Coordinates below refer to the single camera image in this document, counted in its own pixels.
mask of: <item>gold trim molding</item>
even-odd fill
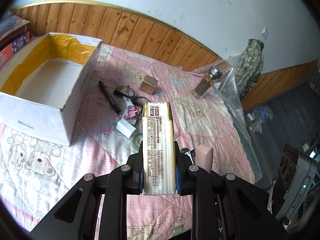
[[[102,6],[102,7],[106,7],[106,8],[113,8],[113,9],[118,9],[127,13],[131,13],[131,14],[135,14],[139,17],[148,19],[150,21],[153,21],[155,23],[158,23],[162,26],[167,27],[168,29],[177,32],[179,34],[181,34],[182,36],[190,39],[192,42],[194,42],[195,44],[201,46],[202,48],[204,48],[207,52],[211,53],[212,55],[214,55],[215,57],[219,57],[218,54],[216,54],[214,51],[212,51],[211,49],[209,49],[207,46],[203,45],[201,42],[197,41],[195,38],[189,36],[188,34],[180,31],[179,29],[163,22],[160,21],[156,18],[153,18],[149,15],[137,12],[135,10],[129,9],[129,8],[125,8],[125,7],[121,7],[118,5],[114,5],[114,4],[110,4],[110,3],[104,3],[104,2],[98,2],[98,1],[93,1],[93,0],[41,0],[41,1],[37,1],[37,2],[31,2],[31,3],[26,3],[17,7],[13,7],[12,10],[18,10],[18,9],[23,9],[25,7],[30,7],[30,6],[34,6],[34,5],[41,5],[41,4],[47,4],[47,3],[82,3],[82,4],[88,4],[88,5],[96,5],[96,6]]]

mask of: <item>glass bottle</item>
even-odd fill
[[[214,81],[221,76],[222,72],[215,66],[212,66],[201,79],[196,88],[192,90],[192,94],[196,98],[201,99],[206,94],[208,89],[213,85]]]

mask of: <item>gray electronic device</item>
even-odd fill
[[[273,188],[272,213],[278,221],[289,221],[297,213],[311,187],[317,162],[286,144]]]

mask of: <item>star print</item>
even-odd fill
[[[97,135],[99,136],[99,142],[102,142],[103,140],[106,142],[108,141],[108,135],[104,134],[103,132],[97,133]]]

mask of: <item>light switch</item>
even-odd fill
[[[266,39],[267,37],[268,37],[268,35],[269,35],[269,32],[268,32],[268,30],[267,30],[267,28],[266,27],[264,27],[264,29],[263,29],[263,31],[262,31],[262,36],[264,37],[264,39]]]

